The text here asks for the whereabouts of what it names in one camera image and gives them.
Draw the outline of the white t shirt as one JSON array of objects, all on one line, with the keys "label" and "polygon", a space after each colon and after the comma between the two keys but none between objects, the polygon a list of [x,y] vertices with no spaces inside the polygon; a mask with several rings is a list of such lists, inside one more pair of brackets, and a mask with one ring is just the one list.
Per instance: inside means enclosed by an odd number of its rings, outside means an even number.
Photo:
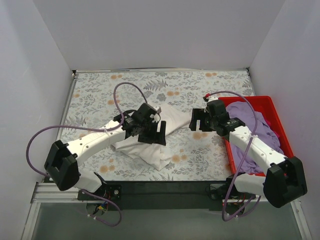
[{"label": "white t shirt", "polygon": [[167,147],[166,137],[181,128],[186,128],[191,122],[191,113],[183,112],[177,108],[162,104],[159,119],[165,121],[165,127],[161,123],[153,131],[147,131],[145,135],[129,137],[115,143],[116,151],[120,151],[132,159],[141,158],[146,163],[160,171],[167,166],[173,154]]}]

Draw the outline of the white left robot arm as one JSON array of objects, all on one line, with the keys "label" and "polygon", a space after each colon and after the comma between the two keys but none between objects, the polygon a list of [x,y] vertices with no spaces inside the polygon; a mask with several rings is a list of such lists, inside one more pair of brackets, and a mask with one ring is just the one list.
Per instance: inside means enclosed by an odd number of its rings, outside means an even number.
[{"label": "white left robot arm", "polygon": [[166,122],[161,107],[143,103],[137,110],[115,116],[102,128],[76,140],[54,142],[44,168],[60,191],[71,188],[86,190],[95,200],[106,196],[106,182],[96,172],[81,170],[85,161],[103,149],[137,137],[140,143],[166,145]]}]

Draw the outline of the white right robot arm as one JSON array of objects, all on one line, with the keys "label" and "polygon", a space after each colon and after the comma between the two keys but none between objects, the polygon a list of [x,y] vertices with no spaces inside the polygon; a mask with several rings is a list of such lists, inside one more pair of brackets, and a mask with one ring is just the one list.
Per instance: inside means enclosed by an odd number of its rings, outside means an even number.
[{"label": "white right robot arm", "polygon": [[216,98],[209,100],[205,108],[194,108],[189,129],[216,132],[241,149],[262,169],[264,177],[241,172],[238,167],[226,186],[226,199],[237,199],[243,193],[259,195],[272,206],[280,208],[308,192],[302,161],[277,152],[240,118],[231,118],[222,100]]}]

